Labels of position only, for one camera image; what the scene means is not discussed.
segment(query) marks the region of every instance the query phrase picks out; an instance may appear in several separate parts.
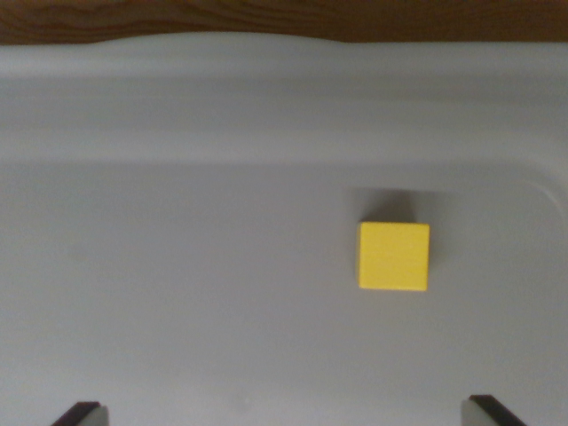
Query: white plastic tray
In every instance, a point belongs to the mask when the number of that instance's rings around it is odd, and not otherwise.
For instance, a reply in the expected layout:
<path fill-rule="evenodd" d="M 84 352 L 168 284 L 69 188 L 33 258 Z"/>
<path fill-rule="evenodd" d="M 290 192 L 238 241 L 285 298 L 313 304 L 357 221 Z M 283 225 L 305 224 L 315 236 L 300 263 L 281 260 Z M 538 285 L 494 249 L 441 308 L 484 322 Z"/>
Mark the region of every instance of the white plastic tray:
<path fill-rule="evenodd" d="M 565 45 L 0 49 L 0 424 L 568 424 Z M 359 220 L 431 224 L 425 294 Z"/>

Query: wooden surface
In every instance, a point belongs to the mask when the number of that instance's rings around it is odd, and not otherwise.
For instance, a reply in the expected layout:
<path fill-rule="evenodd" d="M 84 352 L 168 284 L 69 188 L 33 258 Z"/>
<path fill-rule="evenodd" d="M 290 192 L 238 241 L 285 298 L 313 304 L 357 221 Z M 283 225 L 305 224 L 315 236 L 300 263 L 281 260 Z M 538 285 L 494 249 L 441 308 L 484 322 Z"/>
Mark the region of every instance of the wooden surface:
<path fill-rule="evenodd" d="M 343 42 L 567 41 L 568 0 L 0 0 L 0 44 L 189 31 Z"/>

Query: yellow cube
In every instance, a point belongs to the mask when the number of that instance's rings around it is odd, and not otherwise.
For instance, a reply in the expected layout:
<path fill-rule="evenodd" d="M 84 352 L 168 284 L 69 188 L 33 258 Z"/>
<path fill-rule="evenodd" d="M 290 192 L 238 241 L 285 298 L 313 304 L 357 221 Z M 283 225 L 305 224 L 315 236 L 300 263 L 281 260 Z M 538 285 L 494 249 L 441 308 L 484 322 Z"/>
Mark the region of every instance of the yellow cube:
<path fill-rule="evenodd" d="M 359 225 L 359 287 L 428 289 L 430 227 L 363 222 Z"/>

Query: wooden table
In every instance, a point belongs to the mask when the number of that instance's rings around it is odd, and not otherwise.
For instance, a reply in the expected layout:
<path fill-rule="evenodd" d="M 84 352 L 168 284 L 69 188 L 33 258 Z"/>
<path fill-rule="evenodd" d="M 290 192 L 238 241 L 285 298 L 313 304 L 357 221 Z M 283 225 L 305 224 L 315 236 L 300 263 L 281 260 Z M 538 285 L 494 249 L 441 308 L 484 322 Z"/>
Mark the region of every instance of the wooden table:
<path fill-rule="evenodd" d="M 190 31 L 342 42 L 568 40 L 568 0 L 3 0 L 0 44 Z"/>

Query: wooden block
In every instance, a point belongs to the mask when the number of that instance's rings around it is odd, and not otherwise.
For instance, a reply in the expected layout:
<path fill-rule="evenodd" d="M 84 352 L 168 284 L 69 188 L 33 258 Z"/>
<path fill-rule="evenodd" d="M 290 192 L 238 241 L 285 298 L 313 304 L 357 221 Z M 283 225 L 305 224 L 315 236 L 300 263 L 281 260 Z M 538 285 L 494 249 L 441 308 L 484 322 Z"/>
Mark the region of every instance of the wooden block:
<path fill-rule="evenodd" d="M 359 226 L 359 287 L 428 289 L 430 226 L 363 222 Z"/>

